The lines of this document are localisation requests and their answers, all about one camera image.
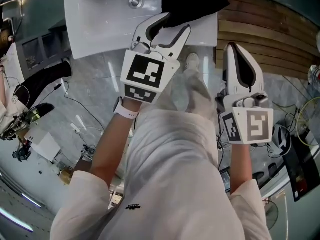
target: white sink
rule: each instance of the white sink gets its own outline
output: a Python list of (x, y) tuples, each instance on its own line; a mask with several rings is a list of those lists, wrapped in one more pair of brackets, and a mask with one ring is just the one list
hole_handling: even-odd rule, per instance
[[(129, 48), (136, 27), (162, 12), (162, 0), (64, 0), (73, 57)], [(191, 22), (187, 45), (217, 46), (217, 14)], [(163, 29), (156, 43), (169, 44), (181, 29)]]

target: wire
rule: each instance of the wire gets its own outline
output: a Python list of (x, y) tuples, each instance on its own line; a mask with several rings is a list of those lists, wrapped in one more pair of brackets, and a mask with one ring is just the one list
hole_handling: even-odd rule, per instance
[(274, 105), (276, 105), (277, 107), (281, 108), (281, 109), (288, 109), (288, 108), (291, 108), (291, 107), (295, 107), (295, 106), (296, 106), (296, 104), (293, 104), (293, 105), (290, 105), (290, 106), (280, 106), (280, 105), (278, 105), (277, 103), (275, 103), (274, 101), (272, 101), (272, 103), (273, 103)]
[[(292, 113), (287, 113), (287, 114), (285, 115), (285, 117), (284, 117), (284, 125), (285, 125), (285, 127), (287, 128), (289, 134), (292, 133), (292, 132), (295, 130), (295, 128), (297, 127), (297, 119), (296, 119), (297, 112), (298, 112), (298, 109), (295, 110), (295, 113), (294, 113), (294, 114), (292, 114)], [(290, 128), (287, 127), (287, 116), (288, 116), (288, 115), (291, 115), (291, 116), (293, 117), (293, 120), (292, 120), (292, 122), (291, 122), (291, 124), (290, 124)]]
[(29, 101), (30, 101), (30, 92), (29, 92), (28, 88), (27, 88), (27, 87), (25, 87), (24, 85), (19, 84), (18, 86), (22, 86), (22, 87), (24, 87), (24, 88), (26, 89), (26, 91), (28, 92), (29, 98), (28, 98), (28, 101), (27, 101), (27, 103), (26, 103), (26, 105), (25, 105), (25, 107), (27, 107), (27, 106), (28, 106), (28, 104), (29, 104)]
[(17, 78), (12, 77), (12, 76), (6, 76), (6, 77), (4, 77), (4, 79), (10, 79), (10, 78), (17, 80), (18, 84), (20, 85), (20, 82), (19, 82), (19, 80), (18, 80)]
[(70, 86), (69, 86), (69, 83), (68, 83), (67, 81), (64, 81), (62, 84), (64, 84), (64, 83), (68, 84), (68, 88), (66, 89), (66, 91), (65, 91), (65, 93), (64, 93), (64, 97), (67, 98), (67, 99), (69, 99), (69, 100), (72, 100), (72, 101), (80, 104), (82, 107), (84, 107), (84, 109), (99, 123), (99, 125), (102, 127), (102, 129), (105, 130), (105, 128), (104, 128), (104, 127), (102, 126), (102, 124), (100, 123), (100, 121), (99, 121), (93, 114), (91, 114), (90, 111), (89, 111), (81, 102), (79, 102), (79, 101), (77, 101), (77, 100), (75, 100), (75, 99), (73, 99), (73, 98), (69, 98), (69, 97), (66, 96)]
[(219, 115), (218, 115), (219, 134), (217, 135), (216, 147), (217, 147), (218, 150), (221, 150), (221, 151), (222, 151), (222, 156), (221, 156), (220, 163), (219, 163), (219, 165), (218, 165), (218, 171), (220, 171), (220, 167), (221, 167), (222, 161), (223, 161), (224, 156), (225, 156), (225, 149), (224, 149), (224, 147), (225, 147), (226, 145), (228, 145), (228, 144), (226, 144), (226, 145), (223, 146), (222, 143), (221, 143), (221, 136), (222, 136), (222, 134), (224, 133), (224, 130), (225, 130), (225, 129), (223, 128), (223, 131), (221, 131), (220, 121), (221, 121), (221, 116), (220, 116), (220, 114), (219, 114)]
[(80, 138), (83, 140), (84, 144), (86, 144), (88, 147), (94, 147), (95, 149), (97, 148), (95, 145), (88, 145), (88, 144), (86, 143), (86, 141), (84, 140), (84, 138), (82, 138), (82, 136), (81, 136), (79, 133), (77, 133), (76, 131), (74, 131), (74, 132), (75, 132), (76, 135), (79, 135), (79, 136), (80, 136)]
[(309, 94), (309, 96), (312, 98), (313, 96), (310, 94), (310, 92), (308, 91), (308, 89), (305, 87), (305, 85), (302, 83), (301, 79), (299, 79), (302, 87), (305, 89), (306, 93)]
[(96, 131), (99, 131), (99, 132), (103, 132), (103, 130), (101, 129), (98, 129), (96, 127), (90, 127), (90, 126), (86, 126), (86, 127), (78, 127), (78, 129), (95, 129)]
[[(296, 123), (298, 124), (299, 123), (299, 120), (300, 120), (300, 117), (302, 115), (302, 113), (305, 111), (306, 107), (311, 103), (311, 102), (314, 102), (315, 100), (319, 100), (320, 99), (320, 96), (319, 97), (315, 97), (315, 98), (312, 98), (310, 99), (301, 109), (300, 113), (299, 113), (299, 116), (298, 116), (298, 119), (296, 121)], [(308, 146), (308, 147), (316, 147), (318, 146), (319, 144), (316, 144), (316, 145), (312, 145), (312, 144), (307, 144), (305, 143), (301, 138), (300, 138), (300, 135), (299, 135), (299, 132), (298, 132), (298, 127), (295, 128), (296, 130), (296, 135), (298, 136), (299, 140), (302, 142), (302, 144)]]
[(268, 157), (272, 158), (272, 159), (277, 159), (277, 158), (280, 158), (282, 157), (282, 155), (278, 156), (278, 157), (273, 157), (273, 156), (270, 156), (270, 154), (272, 154), (273, 152), (271, 152), (270, 148), (268, 145), (266, 145), (266, 150), (268, 152)]
[(71, 164), (75, 165), (74, 162), (72, 162), (68, 157), (66, 157), (66, 155), (62, 152), (60, 152), (61, 155), (63, 155)]
[(308, 100), (308, 98), (292, 82), (290, 82), (290, 80), (288, 78), (286, 78), (284, 75), (282, 77), (285, 80), (287, 80), (306, 100)]
[(38, 105), (40, 105), (50, 94), (52, 94), (53, 92), (55, 91), (55, 89), (53, 89), (53, 91), (52, 92), (50, 92), (47, 96), (45, 96), (39, 103), (38, 103)]

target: wooden surface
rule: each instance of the wooden surface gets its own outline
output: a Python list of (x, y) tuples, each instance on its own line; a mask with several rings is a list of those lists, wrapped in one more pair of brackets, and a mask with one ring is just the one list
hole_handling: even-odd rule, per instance
[(320, 63), (319, 28), (308, 19), (271, 0), (229, 0), (218, 13), (217, 68), (230, 42), (245, 48), (264, 72), (307, 79)]

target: white box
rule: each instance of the white box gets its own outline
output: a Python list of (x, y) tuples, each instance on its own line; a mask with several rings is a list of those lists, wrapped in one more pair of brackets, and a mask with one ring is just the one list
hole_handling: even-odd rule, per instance
[(45, 132), (38, 127), (31, 128), (25, 138), (31, 142), (31, 147), (35, 152), (50, 162), (55, 159), (61, 149), (49, 132)]

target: black object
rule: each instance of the black object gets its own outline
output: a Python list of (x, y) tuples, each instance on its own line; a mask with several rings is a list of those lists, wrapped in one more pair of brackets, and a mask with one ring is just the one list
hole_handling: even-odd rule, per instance
[(22, 148), (13, 152), (12, 157), (18, 159), (19, 162), (27, 161), (31, 155), (31, 152), (29, 151), (30, 147), (31, 142), (27, 140), (26, 144), (22, 145)]
[[(308, 133), (307, 130), (300, 138), (305, 141)], [(320, 175), (310, 148), (297, 137), (291, 137), (291, 140), (294, 148), (283, 156), (283, 160), (289, 174), (293, 199), (297, 202), (320, 185)]]
[(227, 7), (228, 0), (162, 0), (162, 12), (171, 13), (165, 28), (198, 20)]
[(222, 178), (223, 184), (224, 184), (224, 190), (226, 193), (230, 192), (230, 190), (231, 190), (229, 171), (230, 171), (230, 167), (224, 168), (220, 171), (221, 178)]
[(263, 171), (258, 171), (252, 175), (252, 178), (254, 178), (256, 181), (260, 180), (265, 176), (265, 173)]
[(272, 163), (268, 166), (269, 177), (272, 179), (278, 174), (278, 167), (276, 163)]
[(23, 82), (21, 84), (22, 86), (18, 85), (15, 89), (14, 95), (18, 97), (22, 104), (26, 105), (26, 107), (30, 109), (49, 84), (60, 78), (70, 77), (71, 75), (71, 67), (66, 61), (50, 68), (42, 69)]
[(40, 118), (44, 117), (46, 114), (50, 113), (54, 109), (55, 107), (52, 104), (39, 104), (26, 114), (25, 121), (30, 125), (35, 121), (39, 120)]

